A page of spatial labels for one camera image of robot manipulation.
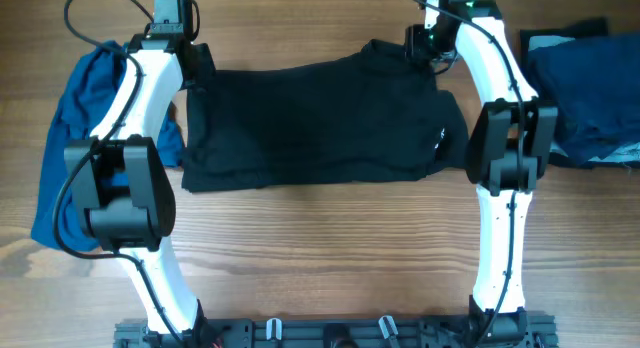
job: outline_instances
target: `wood grain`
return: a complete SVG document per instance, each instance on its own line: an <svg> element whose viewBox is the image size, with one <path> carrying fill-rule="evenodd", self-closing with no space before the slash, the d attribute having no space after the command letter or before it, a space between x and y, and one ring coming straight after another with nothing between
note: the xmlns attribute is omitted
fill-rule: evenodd
<svg viewBox="0 0 640 348"><path fill-rule="evenodd" d="M71 259L30 240L51 117L91 47L64 28L65 0L0 0L0 346L110 347L113 325L144 316L115 262ZM140 0L147 7L152 0ZM509 35L604 15L640 28L640 0L497 0ZM407 0L198 0L219 69L278 69L395 42L421 15ZM74 24L128 40L141 14L78 0ZM479 101L464 64L439 80L469 128ZM178 119L186 129L184 94ZM212 318L462 313L475 279L479 211L464 172L418 183L277 187L192 195L169 171L173 234ZM640 346L640 175L549 169L530 209L528 307L557 316L563 347Z"/></svg>

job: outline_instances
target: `black t-shirt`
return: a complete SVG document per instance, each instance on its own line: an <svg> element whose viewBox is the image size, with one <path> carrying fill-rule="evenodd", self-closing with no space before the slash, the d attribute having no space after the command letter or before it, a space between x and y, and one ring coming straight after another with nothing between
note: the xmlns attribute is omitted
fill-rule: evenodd
<svg viewBox="0 0 640 348"><path fill-rule="evenodd" d="M373 40L333 62L218 71L187 97L183 188L413 181L463 167L467 127L430 66Z"/></svg>

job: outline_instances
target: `wire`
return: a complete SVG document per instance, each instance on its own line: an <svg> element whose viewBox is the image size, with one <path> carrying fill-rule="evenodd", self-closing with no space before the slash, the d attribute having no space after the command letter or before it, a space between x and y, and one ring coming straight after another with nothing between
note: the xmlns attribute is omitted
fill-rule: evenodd
<svg viewBox="0 0 640 348"><path fill-rule="evenodd" d="M500 43L498 42L498 40L496 39L496 37L494 37L491 33L489 33L486 29L482 28L481 26L473 23L472 21L465 19L463 17L460 17L457 14L448 12L444 9L441 9L440 7L436 7L433 4L429 4L426 2L426 0L412 0L414 2L417 2L419 4L424 5L427 8L433 9L437 12L439 12L440 14L446 15L448 17L451 17L455 20L460 21L461 23L467 24L475 29L477 29L478 31L480 31L482 34L484 34L487 38L489 38L489 41L491 41L491 43L493 43L493 45L496 46L496 49L498 50L498 53L500 53L500 56L502 58L502 60L504 61L504 64L507 68L507 74L509 75L509 80L511 81L511 87L510 89L514 90L514 93L516 95L516 99L518 100L518 154L517 154L517 176L518 176L518 190L523 190L524 187L524 182L523 182L523 174L522 174L522 169L524 167L523 164L523 157L524 157L524 125L525 125L525 111L524 111L524 101L522 100L522 95L520 94L520 88L518 87L518 81L516 80L515 74L513 73L513 69L511 68L511 64L509 63L509 58L507 57L507 53L505 53L504 49L502 48L502 46L500 45Z"/></svg>
<svg viewBox="0 0 640 348"><path fill-rule="evenodd" d="M67 191L69 190L69 187L71 186L71 183L76 178L76 176L78 175L80 170L82 170L84 165L87 162L89 162L89 160L91 160L96 154L100 153L100 151L108 143L109 139L111 139L111 137L113 137L115 135L115 133L118 131L118 129L120 129L120 127L123 126L123 121L126 118L127 113L129 113L129 110L131 109L131 106L133 105L133 102L136 99L136 96L138 94L138 91L140 90L140 86L142 84L142 79L143 79L143 76L144 76L144 73L142 71L142 67L140 66L140 63L135 58L133 58L129 53L127 53L124 50L117 49L117 48L105 45L105 44L103 44L101 42L98 42L96 40L93 40L93 39L85 36L84 34L78 32L75 28L73 28L73 26L71 25L71 22L69 21L69 7L71 6L71 3L73 1L74 0L67 0L65 5L64 5L64 23L67 26L67 29L69 29L69 31L74 36L80 38L81 40L83 40L83 41L85 41L87 43L93 44L94 46L99 47L101 49L104 49L104 50L106 50L108 52L111 52L111 53L113 53L113 54L115 54L115 55L117 55L117 56L119 56L119 57L121 57L123 59L130 60L133 63L133 65L135 66L135 69L136 69L136 80L135 80L135 83L133 85L133 90L131 92L131 95L127 99L127 102L125 103L124 108L122 109L122 112L120 112L120 115L117 117L115 123L113 124L113 127L111 127L111 129L104 136L104 138L102 138L100 141L98 141L98 143L95 146L93 146L80 159L80 161L71 170L71 172L69 173L69 176L67 177L67 179L62 184L62 187L60 188L60 191L58 192L58 196L56 197L55 205L53 207L53 222L52 222L53 223L53 235L54 235L54 238L55 238L56 243L58 244L58 246L65 253L67 253L67 254L69 254L69 255L71 255L73 257L80 258L80 259L87 259L87 260L121 258L121 259L125 259L125 260L128 260L129 262L133 263L133 265L136 267L136 269L140 273L140 277L142 278L144 286L145 286L147 292L149 293L149 297L151 298L153 306L156 309L156 311L158 312L158 315L160 316L160 319L166 325L166 327L169 330L169 332L171 333L171 336L173 337L173 339L175 339L176 342L178 342L178 343L182 343L186 347L186 342L184 342L182 340L182 338L178 335L176 329L173 327L171 322L169 322L169 319L167 318L165 310L162 307L162 305L160 304L160 301L158 300L158 297L157 297L155 291L153 290L153 286L151 284L151 280L149 279L149 276L148 276L146 270L144 269L144 263L141 260L138 260L138 259L136 259L136 258L134 258L134 257L132 257L130 255L121 254L121 253L118 253L118 252L105 253L105 254L85 254L85 253L81 253L81 252L75 251L71 247L67 246L65 244L64 240L62 239L62 236L60 235L60 227L59 227L58 220L59 220L60 211L61 211L61 207L62 207L62 202L64 200L64 196L66 195ZM138 1L136 1L136 0L129 0L129 1L133 2L138 8L140 8L140 10L151 21L153 21L153 17L151 16L151 14L149 14L149 12Z"/></svg>
<svg viewBox="0 0 640 348"><path fill-rule="evenodd" d="M449 69L453 68L453 66L456 64L456 61L458 60L458 50L456 49L456 53L453 56L453 60L451 62L449 62L449 64L447 65L446 68L443 68L437 72L434 73L434 75L440 75L443 73L447 73L449 71Z"/></svg>
<svg viewBox="0 0 640 348"><path fill-rule="evenodd" d="M482 34L484 34L487 38L489 38L489 41L491 43L493 43L493 45L496 46L496 49L498 50L498 53L500 53L500 56L502 58L502 60L504 61L504 64L507 68L507 74L509 75L509 80L511 81L511 87L510 89L513 89L516 95L516 98L518 100L518 152L516 155L516 164L517 164L517 168L516 168L516 174L518 176L518 189L514 189L513 190L513 194L511 196L511 204L509 205L509 210L510 210L510 214L511 214L511 223L510 223L510 228L509 228L509 232L510 232L510 237L509 237L509 260L507 262L507 270L505 272L505 281L504 281L504 285L502 286L502 293L500 294L500 298L498 300L498 304L496 305L496 309L493 311L493 314L491 315L491 318L489 319L489 321L487 322L487 325L485 326L483 333L478 337L478 340L476 342L476 346L479 346L482 341L485 339L486 335L491 331L491 328L493 328L493 324L495 323L496 318L498 317L498 312L500 311L500 308L502 307L502 302L504 301L504 298L507 294L507 290L509 288L509 281L511 280L511 268L513 265L513 250L514 250L514 232L515 232L515 199L516 199L516 193L519 190L523 190L524 187L524 182L523 182L523 174L522 174L522 170L523 170L523 160L524 160L524 125L525 125L525 110L524 110L524 102L522 100L522 95L520 94L520 89L518 88L518 82L515 78L515 75L513 73L513 69L511 68L511 64L509 63L509 58L507 57L507 54L505 53L504 49L502 48L502 46L500 45L500 43L498 42L498 40L496 39L496 37L494 37L491 33L489 33L486 29L482 28L481 26L473 23L472 21L465 19L463 17L460 17L457 14L448 12L444 9L441 9L440 7L436 7L432 4L429 4L426 2L426 0L413 0L414 2L417 2L419 4L424 5L426 8L429 9L433 9L437 12L439 12L440 14L446 15L450 18L456 19L458 21L460 21L461 23L467 24L475 29L477 29L478 31L480 31Z"/></svg>
<svg viewBox="0 0 640 348"><path fill-rule="evenodd" d="M196 8L196 31L193 32L193 37L191 38L191 41L196 40L196 38L198 38L198 34L200 33L200 8L198 8L198 2L196 2L195 0L191 0L191 3L193 4L193 6Z"/></svg>

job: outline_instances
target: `dark blue cloth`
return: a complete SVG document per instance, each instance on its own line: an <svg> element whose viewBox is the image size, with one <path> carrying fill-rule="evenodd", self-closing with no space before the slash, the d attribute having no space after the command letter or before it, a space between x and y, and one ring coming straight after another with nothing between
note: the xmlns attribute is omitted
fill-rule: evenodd
<svg viewBox="0 0 640 348"><path fill-rule="evenodd" d="M555 139L582 164L640 142L640 34L529 52L531 84L558 105Z"/></svg>
<svg viewBox="0 0 640 348"><path fill-rule="evenodd" d="M106 44L121 49L116 42ZM49 128L42 162L38 210L31 229L31 238L40 244L59 248L53 237L52 214L58 191L67 177L64 148L70 140L88 138L102 121L122 83L125 69L123 59L98 48L82 57L71 73ZM180 165L184 142L178 125L167 117L157 148L165 166ZM62 204L59 227L65 243L75 250L90 251L98 246L97 241L82 233L70 191Z"/></svg>

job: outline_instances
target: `folded clothing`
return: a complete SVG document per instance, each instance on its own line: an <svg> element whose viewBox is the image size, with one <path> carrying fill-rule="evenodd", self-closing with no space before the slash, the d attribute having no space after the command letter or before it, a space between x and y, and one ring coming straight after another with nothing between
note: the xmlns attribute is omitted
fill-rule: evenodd
<svg viewBox="0 0 640 348"><path fill-rule="evenodd" d="M113 41L106 44L122 49ZM42 161L38 209L31 229L31 238L40 244L59 248L53 236L52 220L58 191L67 178L64 148L71 140L88 138L91 130L102 121L124 79L125 69L126 62L122 58L97 48L82 57L71 73L51 121ZM156 146L165 166L180 165L184 143L178 125L168 116ZM122 176L117 176L116 180L120 184L126 181ZM58 226L64 242L79 251L96 248L97 241L86 237L80 229L71 190L65 195L61 210Z"/></svg>
<svg viewBox="0 0 640 348"><path fill-rule="evenodd" d="M555 139L578 165L640 141L640 34L529 52L534 88L558 106Z"/></svg>
<svg viewBox="0 0 640 348"><path fill-rule="evenodd" d="M606 29L592 29L590 32L594 34L594 36L607 35ZM566 31L558 30L553 32L553 34L562 34L562 35L535 35L528 34L527 39L529 40L529 51L536 50L538 48L545 47L553 47L559 44L567 43L574 41L579 38L574 37L566 37ZM551 154L549 156L549 163L566 168L593 168L595 166L616 166L622 165L626 167L638 168L640 167L640 143L628 144L624 145L618 149L616 149L613 153L605 158L593 157L589 159L588 162L583 163L581 165L576 165L571 159L567 156L567 153L560 148L558 143L555 141L551 143Z"/></svg>
<svg viewBox="0 0 640 348"><path fill-rule="evenodd" d="M333 62L218 71L187 96L182 187L414 181L463 167L468 140L429 65L373 40Z"/></svg>
<svg viewBox="0 0 640 348"><path fill-rule="evenodd" d="M609 35L609 24L604 17L591 18L574 23L565 28L533 29L520 31L521 65L523 74L529 78L529 52L545 46L554 46L567 41L591 37L606 37ZM555 37L556 43L550 43L548 37Z"/></svg>

